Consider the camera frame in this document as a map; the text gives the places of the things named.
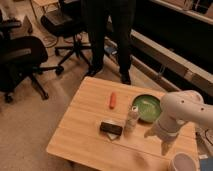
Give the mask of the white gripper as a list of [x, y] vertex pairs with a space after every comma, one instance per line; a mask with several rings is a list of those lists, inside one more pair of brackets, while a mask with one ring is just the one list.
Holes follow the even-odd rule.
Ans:
[[182, 126], [183, 122], [177, 120], [172, 120], [171, 122], [157, 120], [153, 124], [152, 129], [149, 129], [144, 133], [144, 138], [156, 135], [159, 139], [165, 141], [161, 143], [161, 154], [166, 155], [172, 147], [171, 142], [178, 137]]

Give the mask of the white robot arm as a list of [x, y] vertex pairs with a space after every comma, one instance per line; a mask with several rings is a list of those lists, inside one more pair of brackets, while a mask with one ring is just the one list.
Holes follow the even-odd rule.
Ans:
[[161, 140], [161, 154], [166, 155], [179, 136], [181, 128], [193, 122], [213, 129], [213, 105], [205, 104], [194, 90], [170, 92], [160, 100], [161, 114], [144, 137]]

